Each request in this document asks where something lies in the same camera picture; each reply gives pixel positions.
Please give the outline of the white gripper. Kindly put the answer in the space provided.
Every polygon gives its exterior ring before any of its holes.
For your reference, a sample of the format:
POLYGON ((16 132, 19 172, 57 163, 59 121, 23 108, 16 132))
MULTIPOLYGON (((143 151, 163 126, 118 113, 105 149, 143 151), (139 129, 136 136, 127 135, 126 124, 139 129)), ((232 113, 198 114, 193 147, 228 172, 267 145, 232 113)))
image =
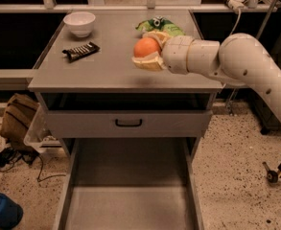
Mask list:
POLYGON ((167 67, 173 74, 188 74, 188 50, 195 40, 193 37, 188 35, 171 37, 159 31, 144 33, 142 37, 156 40, 160 48, 163 48, 162 57, 157 52, 145 57, 132 57, 132 62, 136 67, 148 71, 162 71, 167 67))

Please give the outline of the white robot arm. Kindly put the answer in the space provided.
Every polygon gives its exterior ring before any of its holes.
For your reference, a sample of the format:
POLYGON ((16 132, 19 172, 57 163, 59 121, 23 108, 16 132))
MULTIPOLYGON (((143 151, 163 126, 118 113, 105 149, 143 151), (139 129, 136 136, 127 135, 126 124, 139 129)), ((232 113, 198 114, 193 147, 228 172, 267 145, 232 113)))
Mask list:
POLYGON ((246 85, 281 123, 281 70, 249 34, 232 34, 220 43, 190 35, 149 32, 134 45, 132 61, 140 69, 194 73, 223 84, 246 85))

